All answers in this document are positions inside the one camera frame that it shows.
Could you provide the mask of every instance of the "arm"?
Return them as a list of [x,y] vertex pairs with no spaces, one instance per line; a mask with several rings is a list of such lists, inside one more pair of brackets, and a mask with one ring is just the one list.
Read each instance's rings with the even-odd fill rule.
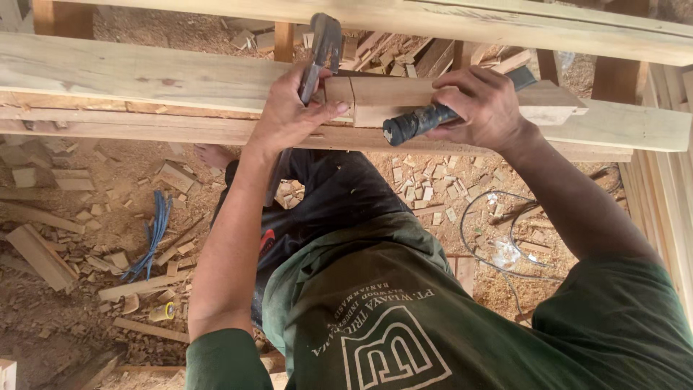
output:
[[348,109],[347,104],[334,101],[304,107],[298,97],[304,67],[297,65],[272,85],[262,117],[243,148],[233,185],[195,270],[188,312],[191,341],[227,328],[252,334],[250,303],[262,208],[274,161],[280,151],[297,145],[320,124]]
[[443,75],[434,100],[462,119],[431,130],[448,139],[498,152],[520,174],[568,249],[578,259],[619,253],[662,265],[654,249],[619,205],[544,139],[522,117],[512,81],[471,67]]

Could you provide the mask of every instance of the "wrist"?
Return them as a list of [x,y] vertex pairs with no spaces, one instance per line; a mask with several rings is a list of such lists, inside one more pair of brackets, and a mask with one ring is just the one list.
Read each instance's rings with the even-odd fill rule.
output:
[[496,152],[506,161],[517,161],[525,156],[532,156],[532,151],[546,144],[539,127],[532,122],[522,119],[518,126],[508,136],[508,142]]

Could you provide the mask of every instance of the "hammer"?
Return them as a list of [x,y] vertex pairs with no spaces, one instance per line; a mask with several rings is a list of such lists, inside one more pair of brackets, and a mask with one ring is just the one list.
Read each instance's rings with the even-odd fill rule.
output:
[[[320,71],[329,60],[329,69],[337,73],[340,67],[340,51],[342,50],[342,25],[333,17],[319,12],[310,18],[310,29],[315,32],[313,36],[313,52],[310,65],[304,70],[299,87],[299,98],[307,107],[310,97],[319,82]],[[270,207],[277,194],[279,182],[289,172],[289,159],[293,148],[284,149],[277,159],[272,170],[270,186],[265,193],[265,207]]]

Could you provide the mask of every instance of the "wood grain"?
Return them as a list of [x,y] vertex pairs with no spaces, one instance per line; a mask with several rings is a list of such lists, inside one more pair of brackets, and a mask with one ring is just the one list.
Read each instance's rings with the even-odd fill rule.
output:
[[307,24],[314,13],[325,12],[338,19],[343,28],[574,51],[676,66],[693,63],[691,26],[531,1],[88,1],[302,24]]

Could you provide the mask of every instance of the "red logo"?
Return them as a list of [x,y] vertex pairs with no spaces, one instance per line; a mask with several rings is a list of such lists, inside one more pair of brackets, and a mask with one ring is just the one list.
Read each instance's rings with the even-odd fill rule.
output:
[[260,257],[263,257],[274,246],[274,230],[269,229],[260,240]]

